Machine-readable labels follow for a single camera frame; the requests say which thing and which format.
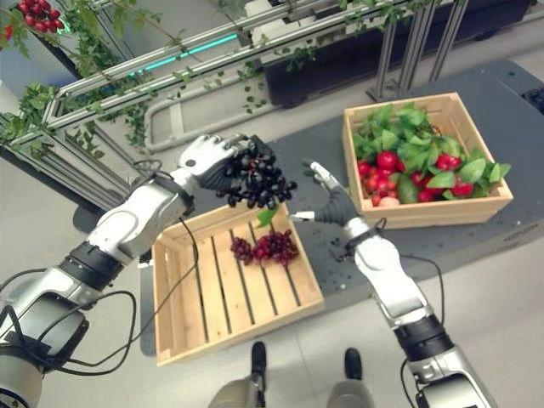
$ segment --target teal light strip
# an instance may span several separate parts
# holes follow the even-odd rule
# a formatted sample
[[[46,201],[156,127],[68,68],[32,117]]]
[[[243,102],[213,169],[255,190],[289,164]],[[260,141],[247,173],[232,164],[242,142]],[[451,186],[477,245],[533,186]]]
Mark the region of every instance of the teal light strip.
[[[232,34],[232,35],[227,36],[227,37],[219,38],[216,41],[212,41],[212,42],[209,42],[208,44],[201,45],[200,47],[193,48],[193,49],[189,50],[189,52],[187,52],[187,53],[182,53],[182,54],[179,55],[179,57],[171,57],[171,58],[168,58],[168,59],[164,59],[162,61],[156,62],[155,64],[151,64],[151,65],[146,66],[143,70],[137,70],[136,72],[133,72],[133,73],[128,74],[128,75],[133,77],[134,75],[136,75],[136,73],[141,74],[144,71],[154,70],[155,68],[158,68],[159,66],[170,64],[170,63],[174,62],[175,60],[178,60],[179,58],[185,58],[185,57],[188,57],[191,54],[200,53],[201,51],[204,51],[205,49],[210,49],[210,48],[213,48],[213,47],[217,47],[218,45],[227,43],[228,41],[232,41],[232,40],[236,39],[237,37],[238,37],[237,34]]]

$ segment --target dark grape bunch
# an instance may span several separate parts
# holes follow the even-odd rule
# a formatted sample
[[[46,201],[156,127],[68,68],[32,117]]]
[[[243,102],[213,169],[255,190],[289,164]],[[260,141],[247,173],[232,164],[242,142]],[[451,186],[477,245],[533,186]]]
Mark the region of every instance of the dark grape bunch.
[[[283,234],[270,231],[268,235],[259,238],[257,245],[251,249],[246,240],[235,238],[230,250],[235,258],[249,265],[253,259],[259,262],[266,259],[274,259],[277,263],[287,266],[289,262],[298,255],[297,246],[291,240],[291,230]]]
[[[227,166],[225,175],[239,179],[241,185],[234,189],[218,191],[216,196],[228,196],[231,207],[246,200],[249,208],[264,206],[273,210],[277,202],[292,199],[292,191],[298,186],[294,181],[287,182],[281,170],[274,166],[275,156],[259,151],[258,144],[250,141],[246,150],[235,157]]]

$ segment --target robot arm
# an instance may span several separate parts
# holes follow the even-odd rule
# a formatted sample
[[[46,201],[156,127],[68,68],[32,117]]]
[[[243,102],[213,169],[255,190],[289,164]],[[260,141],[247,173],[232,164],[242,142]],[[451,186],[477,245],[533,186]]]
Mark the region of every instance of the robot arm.
[[[36,345],[52,322],[74,306],[101,296],[123,267],[149,250],[167,226],[192,210],[197,188],[230,187],[232,180],[224,176],[225,164],[238,152],[240,139],[229,142],[218,136],[201,136],[195,140],[179,158],[177,170],[157,174],[139,186],[119,207],[107,212],[61,264],[47,268],[10,302],[25,343]],[[43,373],[50,368],[25,353],[14,322],[5,317],[0,320],[0,406],[33,408],[39,400]],[[44,360],[65,360],[87,329],[83,313],[70,314],[43,338],[36,353]]]
[[[393,243],[371,229],[357,213],[337,180],[319,163],[306,163],[316,181],[330,192],[329,203],[316,212],[297,212],[295,221],[339,224],[350,239],[348,250],[369,280],[386,321],[405,351],[408,367],[422,386],[421,408],[496,408],[496,402],[467,358],[445,332],[416,282],[402,269]]]

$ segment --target gray table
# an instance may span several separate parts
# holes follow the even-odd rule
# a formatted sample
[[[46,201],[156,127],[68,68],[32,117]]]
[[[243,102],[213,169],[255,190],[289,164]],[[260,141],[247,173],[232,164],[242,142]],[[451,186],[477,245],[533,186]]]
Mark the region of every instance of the gray table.
[[[458,92],[485,142],[499,162],[511,163],[507,175],[514,201],[486,224],[391,230],[386,236],[401,253],[430,258],[443,271],[459,268],[477,258],[507,250],[544,235],[544,190],[526,182],[540,164],[544,151],[544,116],[519,97],[544,84],[511,61],[503,60],[438,81],[409,92],[422,96]],[[270,145],[289,179],[299,183],[291,212],[325,203],[321,187],[303,176],[301,157],[321,162],[339,181],[348,185],[343,158],[342,118],[337,117],[303,131],[277,139]],[[224,205],[213,193],[199,192],[196,214]],[[341,237],[333,226],[298,224],[297,231],[331,311],[368,297],[371,288],[352,263],[338,263],[330,254],[331,241]],[[425,263],[403,262],[417,281],[435,274]],[[141,320],[153,312],[152,269],[141,269]],[[151,327],[142,337],[144,354],[155,354],[155,334]]]

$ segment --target red grape bunch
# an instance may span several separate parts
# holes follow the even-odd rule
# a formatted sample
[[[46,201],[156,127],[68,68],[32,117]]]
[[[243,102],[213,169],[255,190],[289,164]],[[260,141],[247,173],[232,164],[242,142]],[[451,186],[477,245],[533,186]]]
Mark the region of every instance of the red grape bunch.
[[[270,231],[268,235],[259,238],[253,249],[246,240],[235,238],[230,250],[235,253],[235,258],[243,261],[245,265],[250,264],[253,259],[259,262],[274,259],[278,264],[287,266],[298,255],[298,249],[291,239],[291,233],[290,229],[283,234]]]
[[[59,20],[60,11],[51,8],[47,0],[21,0],[17,5],[25,17],[25,23],[41,32],[57,32],[57,29],[65,28]]]
[[[227,202],[231,207],[236,207],[238,202],[245,199],[249,208],[266,206],[271,210],[276,208],[277,202],[291,200],[297,183],[287,182],[274,163],[272,152],[260,152],[258,144],[250,141],[247,149],[235,157],[225,171],[227,177],[239,179],[241,186],[218,191],[216,196],[222,198],[228,195]]]

